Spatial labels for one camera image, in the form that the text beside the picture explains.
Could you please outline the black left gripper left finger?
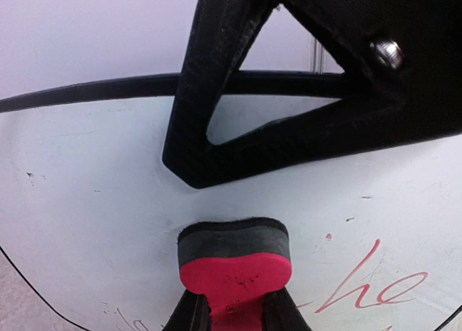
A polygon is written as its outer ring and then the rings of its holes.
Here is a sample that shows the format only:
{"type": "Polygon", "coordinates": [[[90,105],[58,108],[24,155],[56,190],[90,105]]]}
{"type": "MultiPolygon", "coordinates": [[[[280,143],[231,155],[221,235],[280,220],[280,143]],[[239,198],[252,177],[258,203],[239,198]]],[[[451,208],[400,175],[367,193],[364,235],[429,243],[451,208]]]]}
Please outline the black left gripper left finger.
{"type": "Polygon", "coordinates": [[[210,308],[205,295],[185,290],[163,331],[211,331],[210,308]]]}

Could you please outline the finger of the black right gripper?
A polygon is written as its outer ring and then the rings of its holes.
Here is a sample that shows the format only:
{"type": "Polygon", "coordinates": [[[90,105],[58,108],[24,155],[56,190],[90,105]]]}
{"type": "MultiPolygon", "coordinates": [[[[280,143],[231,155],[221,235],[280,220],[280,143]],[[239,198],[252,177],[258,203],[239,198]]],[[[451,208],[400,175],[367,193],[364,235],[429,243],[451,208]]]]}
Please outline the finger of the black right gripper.
{"type": "Polygon", "coordinates": [[[178,81],[162,161],[194,188],[284,167],[267,132],[227,147],[206,131],[230,76],[239,69],[278,0],[198,0],[178,81]]]}
{"type": "Polygon", "coordinates": [[[341,100],[278,120],[202,156],[198,188],[333,157],[399,145],[402,109],[377,100],[341,100]]]}

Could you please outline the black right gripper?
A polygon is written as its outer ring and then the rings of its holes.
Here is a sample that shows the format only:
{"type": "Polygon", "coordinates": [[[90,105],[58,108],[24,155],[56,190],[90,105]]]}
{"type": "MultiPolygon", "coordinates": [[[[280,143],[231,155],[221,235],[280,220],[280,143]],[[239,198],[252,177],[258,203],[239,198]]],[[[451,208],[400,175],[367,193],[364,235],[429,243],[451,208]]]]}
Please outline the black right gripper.
{"type": "Polygon", "coordinates": [[[400,146],[461,133],[461,0],[284,0],[362,83],[402,109],[400,146]]]}

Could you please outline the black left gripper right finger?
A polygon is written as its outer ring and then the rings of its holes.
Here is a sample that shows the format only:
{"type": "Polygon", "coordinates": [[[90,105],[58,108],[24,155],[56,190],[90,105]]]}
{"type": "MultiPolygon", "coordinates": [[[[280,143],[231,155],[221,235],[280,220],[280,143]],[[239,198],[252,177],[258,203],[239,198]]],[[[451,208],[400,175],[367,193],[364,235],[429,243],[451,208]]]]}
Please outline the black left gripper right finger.
{"type": "Polygon", "coordinates": [[[286,288],[265,295],[262,330],[309,331],[308,324],[286,288]]]}

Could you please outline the red bone-shaped eraser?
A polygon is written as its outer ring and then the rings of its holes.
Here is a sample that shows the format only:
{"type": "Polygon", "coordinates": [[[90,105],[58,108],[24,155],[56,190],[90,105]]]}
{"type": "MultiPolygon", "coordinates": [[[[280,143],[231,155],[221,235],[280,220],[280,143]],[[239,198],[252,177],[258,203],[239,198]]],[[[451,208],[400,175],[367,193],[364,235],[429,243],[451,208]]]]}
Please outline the red bone-shaped eraser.
{"type": "Polygon", "coordinates": [[[262,330],[263,300],[292,276],[289,234],[275,219],[203,221],[178,235],[185,288],[206,297],[213,330],[262,330]]]}

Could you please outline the white whiteboard black frame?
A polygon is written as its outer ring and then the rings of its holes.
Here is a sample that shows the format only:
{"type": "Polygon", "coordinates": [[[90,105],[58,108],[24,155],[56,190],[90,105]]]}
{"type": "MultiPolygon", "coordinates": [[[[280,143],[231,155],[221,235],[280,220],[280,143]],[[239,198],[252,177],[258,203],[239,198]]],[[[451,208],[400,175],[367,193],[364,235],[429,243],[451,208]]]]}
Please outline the white whiteboard black frame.
{"type": "Polygon", "coordinates": [[[86,330],[161,330],[177,238],[269,217],[313,330],[461,328],[461,137],[195,189],[163,163],[176,75],[1,99],[1,253],[86,330]]]}

